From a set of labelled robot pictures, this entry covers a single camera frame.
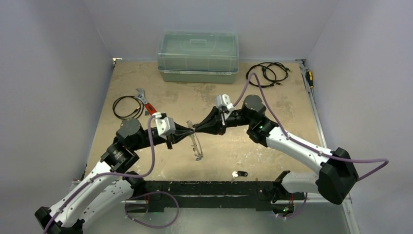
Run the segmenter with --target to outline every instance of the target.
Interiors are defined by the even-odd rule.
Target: gray wall
[[[85,0],[113,57],[155,59],[165,30],[239,33],[242,59],[303,59],[338,0]]]
[[[0,1],[0,55],[0,229],[40,233],[35,210],[87,162],[112,59],[82,0]]]
[[[409,0],[340,0],[308,57],[329,147],[390,160],[351,192],[366,234],[413,233],[412,12]]]

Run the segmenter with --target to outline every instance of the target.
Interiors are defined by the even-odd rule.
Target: plastic box lid
[[[233,33],[166,32],[159,42],[158,69],[181,74],[237,73],[238,37]]]

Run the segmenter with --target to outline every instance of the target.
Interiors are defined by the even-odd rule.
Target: plywood board
[[[159,112],[165,112],[176,123],[186,126],[203,120],[214,106],[218,94],[228,94],[232,102],[240,95],[245,84],[245,74],[254,63],[241,63],[240,72],[234,84],[174,83],[164,82],[157,70],[156,62],[119,62],[113,72],[111,84],[97,126],[86,173],[100,160],[101,155],[112,143],[121,120],[112,112],[113,102],[120,96],[136,95],[135,88],[144,88],[148,101]],[[317,126],[312,108],[297,63],[285,63],[293,72],[289,78],[264,89],[266,98],[282,122],[291,133],[314,144],[319,144]],[[283,71],[274,68],[279,77]],[[263,84],[262,72],[257,72]],[[259,95],[257,87],[249,86],[248,94]],[[120,114],[128,114],[136,108],[133,100],[124,100],[118,105]],[[147,125],[149,117],[142,115],[139,120]],[[310,170],[295,159],[273,149],[265,148],[248,138],[247,127],[228,128],[224,136],[198,134],[204,151],[204,158],[195,161],[189,137],[175,144],[173,150],[166,145],[155,147],[155,168],[146,179],[150,180],[231,180],[233,171],[247,171],[248,177],[237,180],[274,180],[282,171],[309,172]],[[150,167],[150,149],[136,151],[140,159],[131,167],[140,174]]]

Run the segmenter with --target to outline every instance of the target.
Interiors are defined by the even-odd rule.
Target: black cable
[[[120,116],[116,113],[115,109],[116,109],[116,106],[118,105],[118,103],[120,101],[122,101],[123,99],[125,99],[125,98],[132,98],[133,100],[135,100],[139,104],[139,107],[136,108],[132,113],[130,113],[127,116]],[[121,120],[127,120],[127,119],[130,119],[130,118],[139,118],[143,113],[143,109],[144,109],[143,102],[139,99],[134,98],[134,96],[122,96],[122,97],[116,99],[115,102],[112,105],[113,114]]]
[[[277,67],[281,68],[281,70],[283,70],[283,71],[285,72],[284,78],[282,78],[282,79],[277,79],[277,75],[276,75],[275,72],[270,68],[271,66],[277,66]],[[269,85],[261,85],[262,88],[272,87],[272,86],[274,86],[274,85],[276,85],[276,84],[277,84],[277,85],[281,85],[280,82],[283,81],[283,80],[285,80],[285,79],[287,79],[287,78],[288,78],[288,72],[291,72],[291,70],[290,70],[288,67],[284,66],[282,63],[279,63],[279,62],[262,62],[262,63],[259,63],[259,64],[257,64],[257,65],[252,66],[251,68],[249,68],[249,70],[247,71],[247,73],[246,73],[246,75],[245,75],[245,78],[246,78],[246,79],[248,79],[249,73],[252,71],[252,69],[254,69],[254,68],[256,68],[256,67],[261,67],[261,71],[263,72],[263,77],[264,77],[267,81],[271,82],[271,84],[269,84]],[[266,73],[267,70],[269,70],[270,72],[272,72],[272,74],[274,74],[274,79],[268,78],[267,73]],[[253,86],[255,86],[255,87],[258,87],[258,85],[252,83],[251,81],[249,82],[249,84],[251,84],[251,85],[253,85]]]

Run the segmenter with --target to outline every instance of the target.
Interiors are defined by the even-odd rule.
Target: red wrench handle
[[[150,115],[153,115],[154,113],[156,113],[157,111],[155,110],[155,108],[150,104],[145,104],[146,109],[148,110]]]

